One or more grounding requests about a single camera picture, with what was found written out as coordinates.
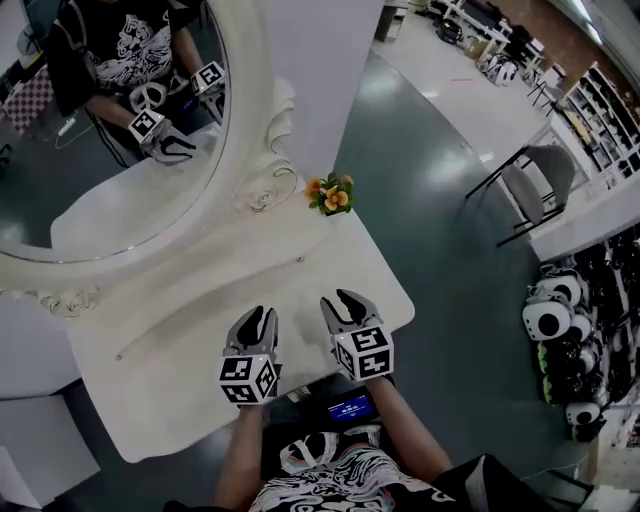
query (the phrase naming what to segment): white vanity table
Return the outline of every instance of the white vanity table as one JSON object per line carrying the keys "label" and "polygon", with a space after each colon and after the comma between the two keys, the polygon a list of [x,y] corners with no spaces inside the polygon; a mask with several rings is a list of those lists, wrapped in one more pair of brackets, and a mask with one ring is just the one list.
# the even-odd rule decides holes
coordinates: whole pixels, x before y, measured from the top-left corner
{"label": "white vanity table", "polygon": [[281,394],[337,370],[323,295],[367,297],[391,331],[414,315],[355,212],[326,218],[291,195],[301,183],[281,141],[294,95],[273,75],[260,2],[208,3],[229,90],[201,172],[176,179],[143,162],[63,214],[52,249],[0,246],[0,288],[67,319],[87,390],[129,462],[235,419],[216,377],[227,331],[250,308],[278,313]]}

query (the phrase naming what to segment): reflected person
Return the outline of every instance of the reflected person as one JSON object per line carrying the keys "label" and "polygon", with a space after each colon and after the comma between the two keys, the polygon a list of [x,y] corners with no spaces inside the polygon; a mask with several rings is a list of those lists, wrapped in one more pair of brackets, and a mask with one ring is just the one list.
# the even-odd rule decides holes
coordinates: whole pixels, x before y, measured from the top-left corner
{"label": "reflected person", "polygon": [[63,116],[84,106],[123,147],[140,154],[129,126],[144,108],[183,133],[199,104],[189,78],[203,61],[187,25],[201,0],[70,0],[47,40]]}

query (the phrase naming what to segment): person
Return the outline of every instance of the person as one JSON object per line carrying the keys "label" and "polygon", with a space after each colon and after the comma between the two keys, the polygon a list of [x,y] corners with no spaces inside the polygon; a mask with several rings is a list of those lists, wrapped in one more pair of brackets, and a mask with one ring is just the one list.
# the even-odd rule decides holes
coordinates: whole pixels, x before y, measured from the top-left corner
{"label": "person", "polygon": [[[264,483],[263,406],[243,406],[213,506],[199,510],[461,510],[452,497],[432,485],[453,467],[446,452],[391,380],[377,377],[366,385],[394,458],[381,448],[380,425],[311,434],[280,451],[280,475]],[[170,502],[164,510],[188,509]]]}
{"label": "person", "polygon": [[203,62],[187,28],[201,0],[69,0],[60,10],[45,51],[63,116],[84,106],[129,150],[129,132],[151,98],[152,110],[178,129],[197,106],[189,78]]}

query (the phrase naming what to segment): orange flower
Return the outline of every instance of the orange flower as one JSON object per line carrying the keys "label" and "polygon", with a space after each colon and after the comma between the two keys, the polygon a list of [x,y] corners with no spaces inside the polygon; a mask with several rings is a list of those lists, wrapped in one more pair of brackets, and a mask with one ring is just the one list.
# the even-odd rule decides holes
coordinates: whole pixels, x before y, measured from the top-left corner
{"label": "orange flower", "polygon": [[318,192],[320,192],[321,189],[321,185],[320,185],[320,180],[318,178],[313,178],[308,184],[307,184],[307,190],[305,190],[305,195],[309,198],[309,199],[315,199],[316,194]]}
{"label": "orange flower", "polygon": [[324,201],[324,205],[332,212],[338,209],[339,206],[346,206],[349,203],[349,196],[342,190],[338,192],[338,187],[333,187],[327,190],[327,199]]}

